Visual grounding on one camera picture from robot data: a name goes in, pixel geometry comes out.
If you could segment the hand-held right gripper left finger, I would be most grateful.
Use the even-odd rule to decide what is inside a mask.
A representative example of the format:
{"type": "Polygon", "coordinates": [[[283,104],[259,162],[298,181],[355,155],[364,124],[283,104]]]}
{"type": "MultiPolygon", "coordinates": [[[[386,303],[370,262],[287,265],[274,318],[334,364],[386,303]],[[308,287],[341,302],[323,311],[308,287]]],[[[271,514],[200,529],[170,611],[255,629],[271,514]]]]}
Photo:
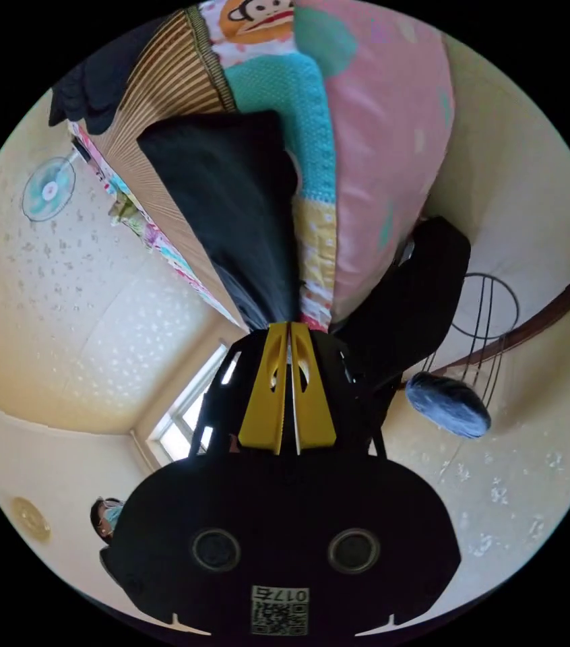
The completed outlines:
{"type": "Polygon", "coordinates": [[[282,444],[289,324],[267,331],[238,440],[244,449],[279,454],[282,444]]]}

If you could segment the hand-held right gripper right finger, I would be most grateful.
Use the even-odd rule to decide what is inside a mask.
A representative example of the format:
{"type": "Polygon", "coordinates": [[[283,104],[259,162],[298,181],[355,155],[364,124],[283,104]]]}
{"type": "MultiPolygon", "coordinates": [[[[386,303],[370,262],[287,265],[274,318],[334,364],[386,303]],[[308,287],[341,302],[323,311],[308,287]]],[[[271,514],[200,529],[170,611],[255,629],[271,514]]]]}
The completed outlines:
{"type": "Polygon", "coordinates": [[[298,452],[330,448],[336,432],[309,328],[290,324],[294,434],[298,452]]]}

